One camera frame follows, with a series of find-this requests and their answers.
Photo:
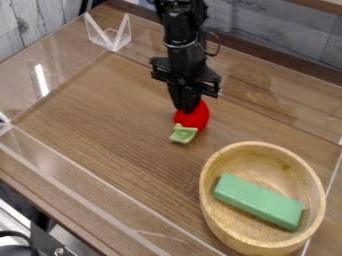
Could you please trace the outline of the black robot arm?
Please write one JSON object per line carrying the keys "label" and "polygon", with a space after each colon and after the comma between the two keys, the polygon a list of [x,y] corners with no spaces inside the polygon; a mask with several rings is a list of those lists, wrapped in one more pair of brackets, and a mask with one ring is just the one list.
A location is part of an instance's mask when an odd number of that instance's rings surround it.
{"label": "black robot arm", "polygon": [[192,113],[203,95],[216,98],[220,75],[207,66],[205,35],[211,34],[203,23],[208,18],[204,0],[149,0],[164,28],[163,44],[167,57],[152,57],[151,76],[163,81],[173,106]]}

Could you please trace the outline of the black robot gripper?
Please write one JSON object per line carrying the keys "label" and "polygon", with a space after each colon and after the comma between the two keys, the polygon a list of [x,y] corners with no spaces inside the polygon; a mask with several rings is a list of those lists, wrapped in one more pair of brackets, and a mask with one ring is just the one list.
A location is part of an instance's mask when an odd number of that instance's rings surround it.
{"label": "black robot gripper", "polygon": [[167,57],[152,57],[151,76],[153,79],[165,82],[173,107],[183,108],[183,89],[184,89],[184,112],[192,113],[196,108],[201,95],[216,98],[220,90],[221,77],[205,64],[192,73],[176,72],[171,69]]}

